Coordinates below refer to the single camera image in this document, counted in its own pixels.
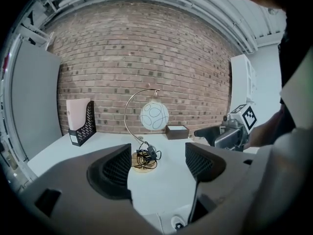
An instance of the gold curved lamp arm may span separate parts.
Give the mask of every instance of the gold curved lamp arm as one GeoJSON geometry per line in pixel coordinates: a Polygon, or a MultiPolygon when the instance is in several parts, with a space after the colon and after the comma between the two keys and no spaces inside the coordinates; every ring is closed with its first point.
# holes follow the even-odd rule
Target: gold curved lamp arm
{"type": "Polygon", "coordinates": [[[136,96],[137,94],[139,94],[139,93],[141,93],[141,92],[145,92],[145,91],[155,91],[155,94],[157,94],[157,92],[160,91],[160,89],[144,89],[144,90],[141,90],[141,91],[135,93],[135,94],[132,95],[131,98],[128,100],[128,102],[127,102],[127,104],[126,104],[126,106],[125,106],[125,112],[124,112],[124,123],[125,123],[126,129],[129,131],[130,134],[133,135],[133,137],[134,137],[135,139],[139,140],[139,141],[142,142],[142,143],[146,143],[146,142],[144,142],[144,141],[142,141],[141,139],[137,138],[137,137],[130,131],[130,129],[128,128],[128,125],[127,125],[127,123],[126,123],[126,110],[127,110],[128,104],[129,104],[130,101],[133,99],[133,97],[136,96]]]}

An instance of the table lamp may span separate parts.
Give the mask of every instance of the table lamp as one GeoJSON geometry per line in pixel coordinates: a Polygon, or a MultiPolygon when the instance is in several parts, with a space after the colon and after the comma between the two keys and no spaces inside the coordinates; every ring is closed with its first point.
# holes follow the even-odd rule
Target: table lamp
{"type": "Polygon", "coordinates": [[[146,141],[143,141],[142,139],[138,138],[135,134],[131,132],[129,129],[127,122],[126,122],[126,110],[130,103],[130,101],[139,93],[144,91],[154,91],[153,96],[151,97],[150,101],[141,109],[140,112],[140,121],[142,125],[147,130],[161,130],[163,129],[169,119],[169,113],[167,108],[164,104],[161,103],[157,92],[160,91],[159,89],[145,89],[141,90],[134,95],[131,96],[131,98],[128,100],[126,106],[125,106],[125,112],[124,112],[124,123],[126,126],[126,129],[129,131],[129,133],[140,143],[140,147],[137,150],[136,153],[132,155],[132,167],[137,172],[149,172],[152,169],[156,168],[157,161],[161,159],[162,152],[157,150],[155,146],[149,144],[146,141]],[[143,149],[142,145],[146,144],[148,146],[147,149],[143,149]]]}

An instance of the person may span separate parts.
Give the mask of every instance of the person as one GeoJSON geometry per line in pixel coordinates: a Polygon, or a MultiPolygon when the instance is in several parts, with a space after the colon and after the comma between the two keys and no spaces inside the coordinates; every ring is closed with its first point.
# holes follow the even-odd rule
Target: person
{"type": "MultiPolygon", "coordinates": [[[[297,67],[313,44],[312,29],[306,18],[312,11],[311,0],[250,0],[258,5],[282,9],[286,12],[286,30],[278,46],[282,87],[292,77],[297,67]]],[[[273,144],[281,135],[291,132],[295,127],[291,114],[284,102],[281,109],[266,123],[255,127],[250,133],[244,149],[273,144]]]]}

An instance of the black mesh pad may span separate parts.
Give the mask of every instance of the black mesh pad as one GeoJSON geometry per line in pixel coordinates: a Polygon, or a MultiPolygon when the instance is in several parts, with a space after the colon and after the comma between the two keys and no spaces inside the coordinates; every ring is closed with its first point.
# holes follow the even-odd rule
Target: black mesh pad
{"type": "Polygon", "coordinates": [[[131,199],[131,191],[127,189],[131,150],[131,144],[126,144],[89,166],[87,179],[96,192],[109,199],[131,199]]]}
{"type": "Polygon", "coordinates": [[[197,182],[212,181],[226,168],[223,158],[193,143],[186,143],[186,164],[197,182]]]}

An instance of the white globe lamp shade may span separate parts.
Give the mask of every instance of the white globe lamp shade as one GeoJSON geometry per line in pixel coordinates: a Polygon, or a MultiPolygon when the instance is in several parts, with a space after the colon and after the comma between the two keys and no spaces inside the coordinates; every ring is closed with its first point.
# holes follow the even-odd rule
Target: white globe lamp shade
{"type": "Polygon", "coordinates": [[[147,130],[162,130],[168,119],[169,114],[165,105],[154,100],[147,103],[140,112],[140,121],[147,130]]]}

